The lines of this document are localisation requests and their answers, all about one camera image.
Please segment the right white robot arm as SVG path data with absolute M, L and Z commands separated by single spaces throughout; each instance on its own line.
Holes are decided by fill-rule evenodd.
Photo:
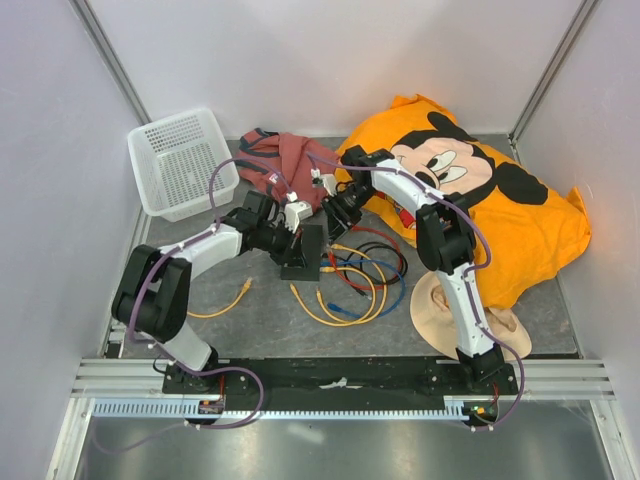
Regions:
M 488 246 L 470 219 L 468 203 L 460 194 L 446 195 L 406 170 L 389 151 L 367 154 L 348 149 L 340 163 L 314 154 L 312 184 L 326 191 L 322 200 L 330 238 L 338 239 L 361 219 L 361 209 L 383 193 L 415 218 L 416 249 L 423 265 L 436 274 L 456 325 L 456 356 L 461 364 L 458 381 L 467 392 L 483 392 L 505 360 L 489 324 L 476 284 L 475 272 L 491 260 L 474 263 L 477 241 Z

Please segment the black network switch box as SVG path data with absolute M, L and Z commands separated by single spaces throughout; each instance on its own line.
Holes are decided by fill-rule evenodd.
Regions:
M 321 225 L 302 225 L 296 232 L 301 241 L 304 254 L 302 268 L 287 268 L 281 266 L 280 278 L 289 281 L 317 282 L 320 278 L 320 264 L 322 262 L 324 232 Z

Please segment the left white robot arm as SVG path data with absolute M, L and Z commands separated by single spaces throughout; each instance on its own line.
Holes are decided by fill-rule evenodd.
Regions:
M 196 392 L 211 392 L 220 378 L 217 352 L 187 322 L 191 281 L 253 249 L 285 264 L 301 245 L 300 225 L 311 215 L 311 205 L 294 193 L 281 205 L 251 191 L 241 206 L 199 234 L 163 248 L 135 247 L 112 301 L 112 318 L 127 326 L 130 338 L 137 332 L 150 337 L 181 365 Z

